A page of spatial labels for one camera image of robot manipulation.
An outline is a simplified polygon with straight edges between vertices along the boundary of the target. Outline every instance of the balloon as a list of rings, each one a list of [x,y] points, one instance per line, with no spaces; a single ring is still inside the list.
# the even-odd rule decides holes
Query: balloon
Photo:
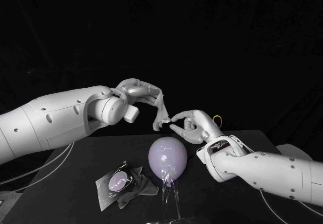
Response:
[[[158,138],[150,147],[148,162],[156,176],[170,183],[183,173],[187,153],[183,143],[174,137]]]

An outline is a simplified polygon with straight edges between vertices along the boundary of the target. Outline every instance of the black background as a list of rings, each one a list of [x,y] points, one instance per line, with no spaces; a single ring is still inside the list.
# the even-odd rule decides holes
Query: black background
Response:
[[[258,129],[274,145],[294,144],[323,160],[321,11],[307,0],[3,1],[0,113],[39,96],[137,78],[163,89],[170,116],[203,110],[220,115],[222,130]],[[156,133],[157,108],[137,107],[134,124],[92,136]],[[171,132],[169,124],[160,132]],[[3,164],[1,179],[50,153]]]

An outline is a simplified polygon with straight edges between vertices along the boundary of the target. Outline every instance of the yellow wire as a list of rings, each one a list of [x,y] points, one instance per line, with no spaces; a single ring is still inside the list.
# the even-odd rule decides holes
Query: yellow wire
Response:
[[[220,116],[219,116],[219,115],[215,115],[215,116],[213,116],[213,119],[215,119],[216,117],[219,117],[219,118],[220,118]],[[222,126],[222,118],[220,118],[220,126]]]

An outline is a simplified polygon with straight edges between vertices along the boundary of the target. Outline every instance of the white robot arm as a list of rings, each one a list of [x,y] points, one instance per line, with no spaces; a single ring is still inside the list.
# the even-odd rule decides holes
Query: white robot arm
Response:
[[[244,143],[223,135],[203,111],[182,112],[171,122],[182,118],[184,129],[174,124],[170,128],[190,143],[206,141],[196,154],[218,182],[239,176],[255,189],[323,206],[323,163],[261,151],[246,153]]]
[[[66,146],[121,118],[132,123],[138,115],[134,102],[154,105],[158,93],[151,84],[127,79],[115,89],[99,85],[33,99],[0,115],[0,164]]]

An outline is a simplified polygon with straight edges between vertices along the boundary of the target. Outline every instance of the round joint cover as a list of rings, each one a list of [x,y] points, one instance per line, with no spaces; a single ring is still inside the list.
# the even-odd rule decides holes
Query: round joint cover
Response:
[[[127,111],[128,105],[118,97],[111,97],[102,109],[102,122],[108,125],[115,125]]]

